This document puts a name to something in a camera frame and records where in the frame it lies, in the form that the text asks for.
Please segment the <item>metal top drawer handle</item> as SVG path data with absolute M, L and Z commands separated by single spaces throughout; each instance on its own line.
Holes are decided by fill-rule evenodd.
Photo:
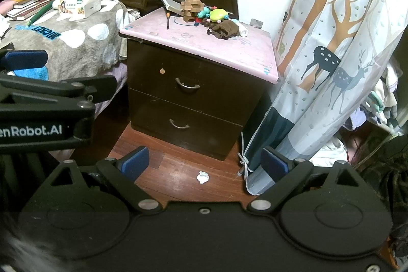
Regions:
M 198 90 L 200 88 L 199 84 L 195 84 L 193 86 L 188 86 L 188 85 L 184 84 L 178 77 L 175 79 L 175 81 L 180 87 L 182 87 L 183 89 L 186 89 L 186 90 Z

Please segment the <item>brown drawstring pouch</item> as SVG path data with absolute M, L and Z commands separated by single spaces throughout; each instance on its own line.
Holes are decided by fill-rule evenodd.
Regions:
M 207 34 L 211 34 L 217 39 L 227 40 L 239 36 L 239 26 L 232 20 L 224 20 L 208 28 Z

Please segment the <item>wooden interlocking puzzle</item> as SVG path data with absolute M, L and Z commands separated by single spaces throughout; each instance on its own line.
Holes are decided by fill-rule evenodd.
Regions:
M 204 9 L 201 0 L 184 0 L 181 2 L 181 16 L 185 22 L 194 21 L 198 13 Z

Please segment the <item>stack of books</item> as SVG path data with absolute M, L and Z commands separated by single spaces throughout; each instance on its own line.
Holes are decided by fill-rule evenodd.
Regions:
M 7 17 L 14 21 L 27 20 L 53 1 L 54 0 L 25 0 L 20 3 L 15 3 L 13 9 L 7 12 Z

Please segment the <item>grey polka dot blanket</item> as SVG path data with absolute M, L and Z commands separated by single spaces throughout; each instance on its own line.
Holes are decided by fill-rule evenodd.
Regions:
M 31 26 L 10 21 L 1 47 L 16 50 L 44 50 L 50 81 L 104 74 L 127 56 L 127 40 L 119 30 L 139 17 L 118 0 L 102 0 L 101 10 L 85 19 L 67 17 L 50 10 Z

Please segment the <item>green pen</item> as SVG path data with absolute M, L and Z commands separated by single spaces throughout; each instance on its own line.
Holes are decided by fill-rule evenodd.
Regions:
M 28 22 L 28 26 L 31 26 L 35 23 L 38 19 L 40 19 L 45 13 L 53 8 L 53 2 L 51 1 L 47 5 L 45 5 L 39 12 L 37 12 Z

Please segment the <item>crumpled white paper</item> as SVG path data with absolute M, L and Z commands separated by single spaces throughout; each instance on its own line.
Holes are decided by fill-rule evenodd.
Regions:
M 196 176 L 196 179 L 200 184 L 205 184 L 210 180 L 210 176 L 205 171 L 199 171 L 198 175 Z

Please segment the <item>tissue pack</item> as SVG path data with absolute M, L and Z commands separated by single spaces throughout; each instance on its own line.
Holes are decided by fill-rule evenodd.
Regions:
M 75 19 L 85 19 L 100 11 L 102 0 L 54 0 L 53 9 Z

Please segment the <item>dark wooden nightstand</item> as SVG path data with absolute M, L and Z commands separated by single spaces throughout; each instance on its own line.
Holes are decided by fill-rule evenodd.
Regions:
M 224 160 L 278 73 L 268 32 L 218 39 L 159 8 L 120 30 L 127 40 L 131 127 Z

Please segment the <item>pile of clothes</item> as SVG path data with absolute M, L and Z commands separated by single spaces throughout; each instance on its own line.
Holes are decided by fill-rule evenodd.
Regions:
M 398 80 L 402 77 L 402 70 L 397 61 L 391 60 L 377 84 L 366 99 L 350 115 L 343 124 L 343 128 L 354 131 L 365 122 L 371 122 L 382 127 L 393 135 L 398 135 L 400 125 L 398 115 Z

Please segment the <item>pink nightstand top mat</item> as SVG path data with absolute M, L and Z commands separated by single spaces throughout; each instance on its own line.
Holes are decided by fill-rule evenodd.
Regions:
M 181 17 L 170 17 L 167 30 L 165 11 L 159 8 L 123 26 L 120 34 L 215 61 L 276 84 L 278 72 L 270 34 L 250 25 L 244 28 L 247 36 L 217 39 L 202 25 L 195 27 Z

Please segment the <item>yellow-green round toy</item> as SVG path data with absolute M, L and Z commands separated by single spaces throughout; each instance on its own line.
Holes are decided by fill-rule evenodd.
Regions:
M 208 19 L 213 23 L 220 23 L 226 19 L 229 19 L 229 14 L 224 9 L 216 8 L 210 10 Z

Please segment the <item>deer print curtain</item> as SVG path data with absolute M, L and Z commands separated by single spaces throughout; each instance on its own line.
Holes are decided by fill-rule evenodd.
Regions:
M 278 80 L 241 134 L 249 194 L 274 184 L 261 154 L 308 159 L 371 92 L 407 27 L 407 0 L 290 0 L 272 43 Z

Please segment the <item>teal toy figure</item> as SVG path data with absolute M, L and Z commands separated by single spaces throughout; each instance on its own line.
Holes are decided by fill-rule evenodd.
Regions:
M 198 14 L 199 19 L 209 18 L 210 17 L 210 8 L 204 7 Z

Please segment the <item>orange-handled screwdriver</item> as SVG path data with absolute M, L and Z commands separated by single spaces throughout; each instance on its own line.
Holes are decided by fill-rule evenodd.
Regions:
M 171 13 L 166 12 L 166 18 L 167 18 L 167 30 L 169 29 L 169 21 L 170 21 Z

